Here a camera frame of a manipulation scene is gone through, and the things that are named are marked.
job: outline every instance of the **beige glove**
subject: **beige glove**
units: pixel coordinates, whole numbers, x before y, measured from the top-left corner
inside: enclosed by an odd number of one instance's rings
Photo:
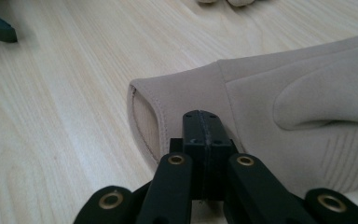
[[[201,3],[214,3],[217,0],[198,0]],[[255,0],[228,0],[228,2],[234,7],[243,7],[253,3]]]

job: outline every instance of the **brass grommet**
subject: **brass grommet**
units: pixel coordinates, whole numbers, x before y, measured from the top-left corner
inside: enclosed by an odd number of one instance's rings
[[[170,156],[168,162],[172,165],[180,165],[185,162],[185,158],[179,155]]]
[[[325,208],[337,212],[337,213],[343,213],[347,211],[347,206],[345,203],[343,203],[340,199],[328,195],[328,194],[321,194],[318,196],[318,202],[323,205]]]
[[[116,198],[116,200],[113,203],[107,202],[106,199],[110,198],[110,197],[114,197]],[[101,208],[103,209],[112,209],[112,208],[116,208],[117,206],[119,206],[124,200],[123,195],[118,192],[117,190],[115,190],[114,192],[110,192],[105,194],[99,202],[99,205]]]
[[[240,156],[237,158],[237,162],[244,166],[252,166],[255,164],[255,161],[247,156]]]

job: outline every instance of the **light wood surface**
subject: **light wood surface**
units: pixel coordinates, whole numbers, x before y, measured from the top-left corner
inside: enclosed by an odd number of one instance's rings
[[[358,35],[352,0],[7,0],[0,17],[19,36],[0,42],[0,223],[72,223],[96,190],[152,178],[127,121],[130,80]]]

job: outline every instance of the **suede fabric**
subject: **suede fabric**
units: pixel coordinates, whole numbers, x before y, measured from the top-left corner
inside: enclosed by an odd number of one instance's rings
[[[358,189],[358,36],[135,79],[128,105],[152,165],[182,136],[182,116],[201,109],[219,116],[239,151],[261,159],[294,194]]]

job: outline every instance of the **wood grain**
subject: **wood grain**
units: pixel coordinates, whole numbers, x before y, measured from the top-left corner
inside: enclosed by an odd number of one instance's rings
[[[127,121],[130,80],[358,35],[350,0],[6,0],[0,17],[19,36],[0,43],[0,223],[71,223],[94,191],[152,178]]]

